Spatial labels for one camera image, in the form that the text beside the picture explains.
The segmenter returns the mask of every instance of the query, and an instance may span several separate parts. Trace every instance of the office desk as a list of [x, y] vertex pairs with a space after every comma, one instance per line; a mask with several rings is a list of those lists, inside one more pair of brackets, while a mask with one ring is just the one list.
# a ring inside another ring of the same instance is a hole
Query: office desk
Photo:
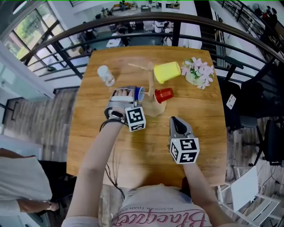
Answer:
[[[201, 57], [212, 65], [209, 52], [184, 47], [139, 46], [94, 51], [78, 91], [67, 154], [67, 173], [77, 175], [85, 152], [90, 148], [105, 121], [104, 110], [116, 87], [136, 85], [148, 89], [147, 73], [128, 63], [146, 66], [177, 61], [179, 65], [191, 57]], [[116, 78], [107, 87], [97, 75], [97, 69], [107, 65]], [[166, 110], [157, 117], [146, 116], [146, 128], [133, 133], [124, 126], [114, 145], [108, 164], [115, 172], [118, 185], [136, 188], [142, 185], [164, 184], [181, 186], [182, 165], [176, 164], [168, 151], [169, 121], [177, 116], [190, 123], [199, 138], [197, 163], [209, 183], [223, 184], [226, 171], [227, 138], [220, 88], [216, 75], [204, 90], [178, 76], [156, 89], [171, 87], [174, 97], [167, 101]], [[104, 184], [111, 184], [104, 176]]]

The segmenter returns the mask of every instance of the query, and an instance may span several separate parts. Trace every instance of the white sticker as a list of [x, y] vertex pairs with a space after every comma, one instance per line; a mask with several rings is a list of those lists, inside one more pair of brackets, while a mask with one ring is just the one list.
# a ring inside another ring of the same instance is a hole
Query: white sticker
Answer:
[[227, 107], [229, 107], [229, 109], [231, 110], [231, 109], [233, 108], [235, 102], [236, 102], [236, 97], [233, 96], [233, 95], [230, 95], [230, 98], [228, 99], [226, 105], [227, 105]]

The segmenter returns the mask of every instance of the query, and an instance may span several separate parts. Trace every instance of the person's hand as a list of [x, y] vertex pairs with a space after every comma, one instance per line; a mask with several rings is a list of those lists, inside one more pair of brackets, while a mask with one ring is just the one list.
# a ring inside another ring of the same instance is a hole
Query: person's hand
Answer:
[[[128, 89], [117, 89], [114, 96], [133, 96], [133, 90], [128, 90]], [[119, 107], [113, 107], [113, 111], [120, 112], [121, 114], [125, 115], [125, 109], [119, 108]]]
[[51, 203], [50, 211], [57, 211], [59, 209], [58, 203], [53, 203], [53, 202], [50, 202], [50, 203]]

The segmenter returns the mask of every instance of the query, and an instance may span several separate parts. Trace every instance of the wooden floor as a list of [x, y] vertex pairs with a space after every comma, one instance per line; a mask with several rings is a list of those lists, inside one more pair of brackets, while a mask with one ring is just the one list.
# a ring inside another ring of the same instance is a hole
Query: wooden floor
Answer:
[[[28, 102], [24, 99], [11, 100], [8, 104], [14, 106], [18, 101], [14, 113], [15, 121], [11, 121], [11, 114], [7, 112], [4, 120], [4, 134], [43, 144], [43, 159], [54, 161], [66, 161], [67, 143], [69, 127], [72, 118], [77, 89], [59, 90], [54, 100], [44, 102]], [[265, 124], [268, 118], [259, 119], [259, 127], [264, 134]], [[256, 129], [241, 129], [232, 134], [228, 134], [228, 167], [226, 180], [234, 180], [232, 165], [247, 166], [254, 162], [258, 149], [252, 146], [243, 146], [242, 142], [258, 142]], [[259, 160], [257, 170], [259, 184], [262, 185], [271, 176], [271, 167], [265, 164], [266, 161]], [[284, 169], [276, 167], [273, 178], [284, 184]], [[284, 186], [275, 183], [270, 178], [262, 188], [263, 194], [267, 196], [284, 195]], [[226, 195], [226, 203], [231, 203], [230, 195]], [[67, 208], [61, 208], [60, 213], [49, 214], [51, 225], [60, 226], [68, 210], [70, 201], [66, 201]], [[242, 211], [250, 212], [260, 201], [256, 200], [250, 206], [247, 205]], [[113, 214], [117, 212], [122, 204], [120, 192], [112, 186], [103, 186], [101, 195], [100, 224], [101, 226], [110, 226], [110, 220]], [[234, 220], [237, 219], [229, 211], [226, 211]]]

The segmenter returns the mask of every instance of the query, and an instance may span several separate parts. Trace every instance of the window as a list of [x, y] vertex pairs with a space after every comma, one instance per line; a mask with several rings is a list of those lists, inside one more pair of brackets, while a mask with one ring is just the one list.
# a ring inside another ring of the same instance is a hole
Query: window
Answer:
[[15, 27], [14, 31], [28, 48], [32, 49], [47, 28], [37, 13], [33, 11]]
[[56, 17], [54, 16], [52, 10], [49, 8], [47, 3], [45, 2], [44, 4], [40, 5], [37, 8], [37, 11], [43, 18], [44, 22], [47, 24], [48, 27], [54, 24], [56, 21]]
[[4, 41], [4, 45], [18, 59], [21, 59], [29, 52], [29, 50], [24, 47], [24, 45], [21, 43], [18, 37], [12, 32], [9, 34], [8, 38]]

